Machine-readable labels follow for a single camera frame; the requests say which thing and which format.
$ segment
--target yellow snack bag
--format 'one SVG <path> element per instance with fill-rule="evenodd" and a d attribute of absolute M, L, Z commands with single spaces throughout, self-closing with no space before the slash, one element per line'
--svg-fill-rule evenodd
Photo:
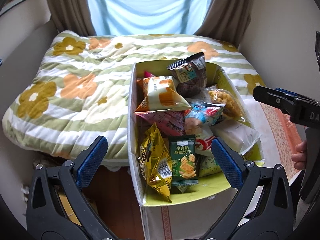
<path fill-rule="evenodd" d="M 184 111 L 191 109 L 189 103 L 177 93 L 172 76 L 143 79 L 144 100 L 137 112 Z"/>
<path fill-rule="evenodd" d="M 172 162 L 160 131 L 154 123 L 140 146 L 140 173 L 147 184 L 171 203 Z"/>

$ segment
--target wall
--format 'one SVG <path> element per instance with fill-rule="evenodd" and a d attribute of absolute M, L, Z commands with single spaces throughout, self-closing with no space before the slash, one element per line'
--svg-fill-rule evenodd
<path fill-rule="evenodd" d="M 266 85 L 320 99 L 314 0 L 254 0 L 251 17 L 240 51 Z"/>
<path fill-rule="evenodd" d="M 26 0 L 0 16 L 0 58 L 5 60 L 11 51 L 49 18 L 46 0 Z"/>
<path fill-rule="evenodd" d="M 45 30 L 40 28 L 34 33 L 31 42 L 26 40 L 24 46 L 18 45 L 49 17 L 46 0 L 26 0 L 0 17 L 0 58 L 4 59 L 0 66 L 0 119 L 35 76 L 44 52 L 56 35 L 54 25 L 45 25 Z M 17 46 L 18 52 L 10 56 Z M 35 152 L 25 151 L 11 143 L 0 128 L 0 193 L 24 227 L 26 203 L 21 184 L 30 183 L 34 156 Z"/>

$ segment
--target black snack bag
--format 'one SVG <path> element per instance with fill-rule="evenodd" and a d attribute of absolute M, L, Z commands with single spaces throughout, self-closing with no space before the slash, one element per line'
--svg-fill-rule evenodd
<path fill-rule="evenodd" d="M 179 81 L 177 92 L 183 97 L 192 97 L 207 85 L 204 53 L 199 52 L 186 59 L 179 60 L 167 67 Z"/>

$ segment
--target human hand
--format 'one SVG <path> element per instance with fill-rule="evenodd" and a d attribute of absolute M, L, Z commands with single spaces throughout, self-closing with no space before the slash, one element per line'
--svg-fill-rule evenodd
<path fill-rule="evenodd" d="M 303 141 L 296 145 L 297 153 L 292 154 L 291 159 L 294 163 L 294 168 L 304 170 L 307 162 L 307 141 Z"/>

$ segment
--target brown floor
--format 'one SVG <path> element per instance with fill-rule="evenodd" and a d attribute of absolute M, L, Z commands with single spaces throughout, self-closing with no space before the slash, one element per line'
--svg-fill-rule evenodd
<path fill-rule="evenodd" d="M 121 239 L 144 240 L 140 208 L 127 167 L 117 172 L 100 166 L 84 194 L 95 200 L 99 216 Z"/>

